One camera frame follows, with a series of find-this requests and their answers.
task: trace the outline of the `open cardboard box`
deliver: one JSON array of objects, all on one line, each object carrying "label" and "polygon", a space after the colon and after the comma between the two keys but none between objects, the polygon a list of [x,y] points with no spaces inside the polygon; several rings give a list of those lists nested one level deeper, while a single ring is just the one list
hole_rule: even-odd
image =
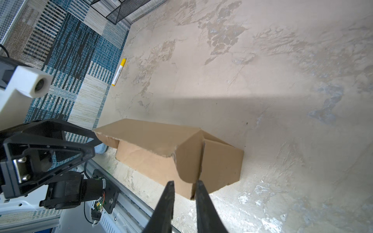
[{"label": "open cardboard box", "polygon": [[209,193],[239,180],[244,152],[199,128],[123,119],[93,131],[119,161],[163,186],[173,180],[188,199],[198,179]]}]

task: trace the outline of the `striped carpet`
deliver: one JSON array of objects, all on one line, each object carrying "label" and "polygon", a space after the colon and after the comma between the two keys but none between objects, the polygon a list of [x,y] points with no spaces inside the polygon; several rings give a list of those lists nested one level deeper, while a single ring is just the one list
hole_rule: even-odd
[{"label": "striped carpet", "polygon": [[[26,122],[58,118],[97,127],[129,28],[110,23],[90,1],[28,0],[15,22],[5,42],[11,58],[53,75],[48,94],[32,101]],[[137,20],[164,1],[151,0],[130,18]]]}]

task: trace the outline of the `mounting plate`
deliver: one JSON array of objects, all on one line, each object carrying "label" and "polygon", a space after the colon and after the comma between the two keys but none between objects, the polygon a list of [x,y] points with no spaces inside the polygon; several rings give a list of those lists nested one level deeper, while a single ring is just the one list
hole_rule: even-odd
[{"label": "mounting plate", "polygon": [[103,177],[106,180],[105,191],[105,201],[102,205],[108,214],[113,212],[113,209],[116,205],[119,189],[115,184],[113,184],[107,177],[105,177],[98,169],[95,169],[92,174],[92,178],[97,179]]}]

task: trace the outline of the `marbled floor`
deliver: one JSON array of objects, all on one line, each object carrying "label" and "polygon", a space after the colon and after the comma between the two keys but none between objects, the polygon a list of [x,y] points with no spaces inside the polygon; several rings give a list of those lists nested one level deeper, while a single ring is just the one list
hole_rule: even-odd
[{"label": "marbled floor", "polygon": [[[245,151],[229,232],[373,232],[373,2],[168,0],[132,25],[98,126],[198,126]],[[152,208],[163,187],[94,158]],[[196,232],[176,195],[173,224]]]}]

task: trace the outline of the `yellow marker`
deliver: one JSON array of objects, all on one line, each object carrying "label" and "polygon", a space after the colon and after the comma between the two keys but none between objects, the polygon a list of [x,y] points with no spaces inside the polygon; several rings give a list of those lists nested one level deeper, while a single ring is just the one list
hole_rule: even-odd
[{"label": "yellow marker", "polygon": [[120,64],[120,66],[119,66],[119,68],[118,68],[118,71],[117,71],[117,73],[115,74],[115,77],[114,77],[113,82],[112,82],[112,86],[115,86],[116,81],[118,81],[118,78],[119,78],[120,72],[122,71],[122,68],[123,68],[123,66],[124,66],[124,63],[126,63],[126,59],[125,59],[125,58],[123,58],[122,63]]}]

